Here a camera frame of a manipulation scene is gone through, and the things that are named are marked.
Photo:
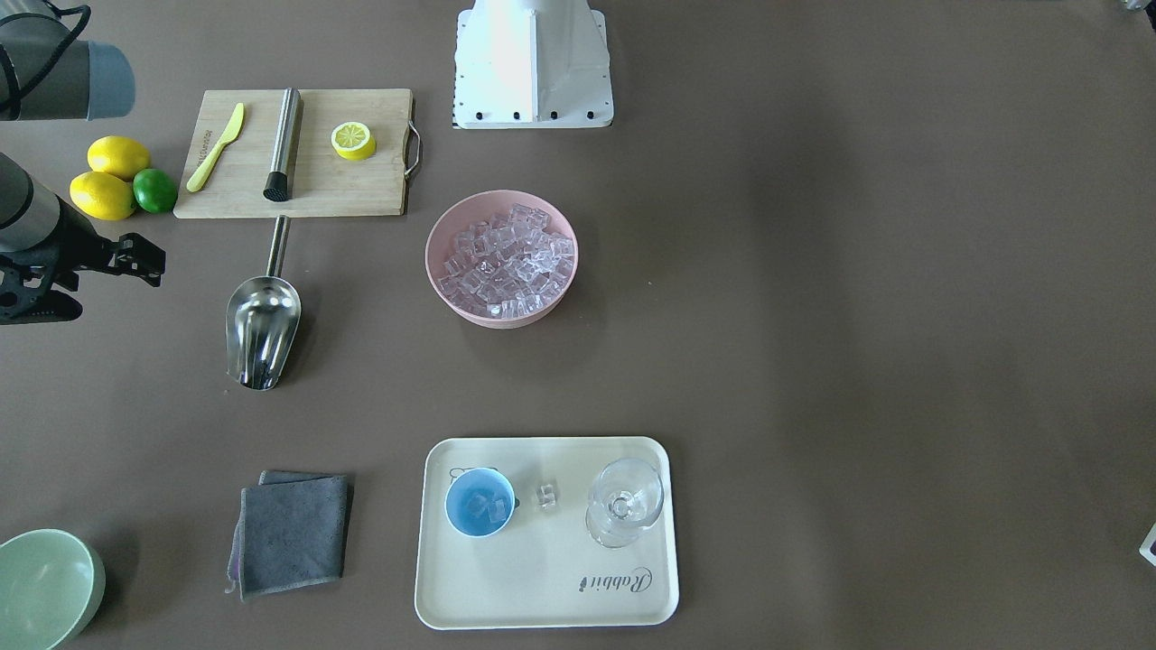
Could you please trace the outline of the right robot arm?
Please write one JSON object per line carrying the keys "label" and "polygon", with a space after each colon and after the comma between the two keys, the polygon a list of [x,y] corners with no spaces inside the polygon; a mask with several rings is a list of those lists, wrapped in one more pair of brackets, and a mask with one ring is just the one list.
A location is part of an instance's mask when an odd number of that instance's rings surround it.
{"label": "right robot arm", "polygon": [[[126,116],[134,74],[121,50],[81,40],[90,8],[50,1],[5,1],[1,19],[1,116],[5,121]],[[77,274],[141,276],[158,285],[165,254],[131,232],[102,237],[83,215],[1,158],[1,320],[5,325],[71,322]]]}

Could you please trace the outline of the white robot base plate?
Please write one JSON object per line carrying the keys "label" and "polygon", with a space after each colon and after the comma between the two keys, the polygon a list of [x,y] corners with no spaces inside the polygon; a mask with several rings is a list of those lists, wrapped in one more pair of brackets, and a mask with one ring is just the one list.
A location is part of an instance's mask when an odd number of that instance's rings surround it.
{"label": "white robot base plate", "polygon": [[603,12],[586,1],[475,1],[455,25],[453,127],[586,130],[614,121]]}

